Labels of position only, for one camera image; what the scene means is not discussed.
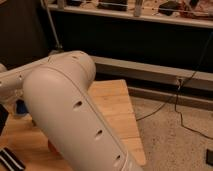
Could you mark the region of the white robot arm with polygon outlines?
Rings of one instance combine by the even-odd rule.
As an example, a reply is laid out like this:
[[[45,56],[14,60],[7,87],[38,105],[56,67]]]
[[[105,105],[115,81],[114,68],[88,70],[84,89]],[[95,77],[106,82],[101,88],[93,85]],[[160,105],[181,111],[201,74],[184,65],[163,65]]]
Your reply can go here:
[[[50,55],[0,72],[0,99],[21,89],[29,114],[74,171],[143,171],[88,94],[95,74],[85,52]]]

